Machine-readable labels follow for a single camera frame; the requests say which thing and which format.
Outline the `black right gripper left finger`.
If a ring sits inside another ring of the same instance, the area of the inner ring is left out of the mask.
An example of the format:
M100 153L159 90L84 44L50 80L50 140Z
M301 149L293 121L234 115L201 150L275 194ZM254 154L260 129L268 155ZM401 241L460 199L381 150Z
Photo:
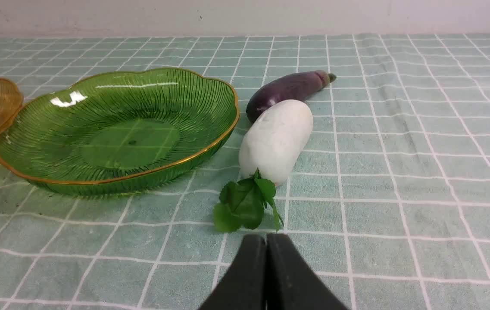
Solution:
M200 310L264 310L267 246L263 237L243 237L236 256Z

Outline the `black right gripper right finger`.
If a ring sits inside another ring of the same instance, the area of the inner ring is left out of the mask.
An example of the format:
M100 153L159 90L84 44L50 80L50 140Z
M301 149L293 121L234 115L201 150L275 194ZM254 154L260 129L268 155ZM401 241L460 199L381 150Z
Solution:
M266 306L268 310L346 310L286 234L267 234Z

